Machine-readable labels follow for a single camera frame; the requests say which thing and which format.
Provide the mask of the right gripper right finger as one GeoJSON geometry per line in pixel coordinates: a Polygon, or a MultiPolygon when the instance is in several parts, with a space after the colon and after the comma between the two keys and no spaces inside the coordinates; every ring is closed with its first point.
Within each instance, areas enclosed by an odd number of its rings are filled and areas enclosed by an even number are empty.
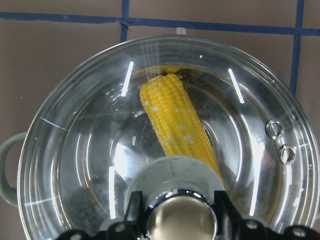
{"type": "Polygon", "coordinates": [[[229,222],[231,225],[238,225],[242,217],[228,194],[223,190],[214,192],[214,212],[217,217],[218,225],[226,225],[229,222]]]}

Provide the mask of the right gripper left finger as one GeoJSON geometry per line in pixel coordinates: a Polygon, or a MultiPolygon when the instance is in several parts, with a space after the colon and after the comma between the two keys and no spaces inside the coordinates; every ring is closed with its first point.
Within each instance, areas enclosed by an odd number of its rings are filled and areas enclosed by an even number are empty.
{"type": "Polygon", "coordinates": [[[125,221],[132,225],[141,225],[144,222],[144,212],[143,192],[133,191],[125,212],[125,221]]]}

